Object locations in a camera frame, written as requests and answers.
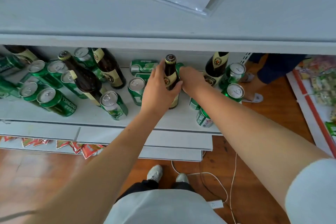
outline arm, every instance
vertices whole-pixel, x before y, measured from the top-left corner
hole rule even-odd
[[[163,65],[152,72],[135,119],[26,224],[105,221],[147,137],[181,90],[182,82],[166,89]]]
[[[191,67],[181,67],[183,90],[205,110],[239,157],[285,209],[289,186],[325,152],[303,137],[227,98]]]

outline shirt sleeve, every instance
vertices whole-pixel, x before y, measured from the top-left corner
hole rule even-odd
[[[285,208],[291,224],[334,223],[336,159],[321,159],[304,168],[288,189]]]

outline white slipper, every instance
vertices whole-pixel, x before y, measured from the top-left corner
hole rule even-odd
[[[260,103],[264,100],[263,95],[260,95],[258,93],[254,93],[254,99],[252,101],[247,100],[247,99],[242,99],[242,102],[248,102],[248,103]]]
[[[246,73],[246,75],[247,75],[247,79],[246,79],[246,80],[243,80],[243,81],[241,81],[241,82],[250,82],[250,81],[253,80],[253,78],[254,78],[254,74],[252,74],[252,73]]]

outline white power adapter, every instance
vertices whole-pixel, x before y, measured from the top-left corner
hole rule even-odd
[[[212,209],[218,209],[224,207],[222,200],[209,201],[208,203]]]

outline brown glass bottle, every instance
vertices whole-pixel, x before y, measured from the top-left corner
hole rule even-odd
[[[105,48],[92,48],[94,59],[98,68],[110,81],[115,89],[121,89],[126,85],[126,79],[114,56]]]
[[[41,55],[37,54],[35,50],[28,48],[27,46],[23,45],[4,45],[4,47],[17,56],[20,61],[25,64],[31,64],[33,61],[41,59],[45,60]]]
[[[166,67],[165,67],[165,84],[167,90],[172,90],[175,85],[180,81],[180,78],[176,72],[176,57],[172,54],[166,56],[165,59]],[[179,103],[179,94],[174,99],[169,109],[173,109],[177,107]]]
[[[102,82],[93,72],[79,65],[71,56],[70,52],[60,52],[58,58],[69,68],[70,74],[76,86],[90,99],[95,105],[100,106],[100,97],[106,91]]]
[[[228,62],[228,52],[215,52],[208,60],[203,72],[204,79],[211,86],[215,86],[219,82],[222,75],[225,73],[226,64]]]

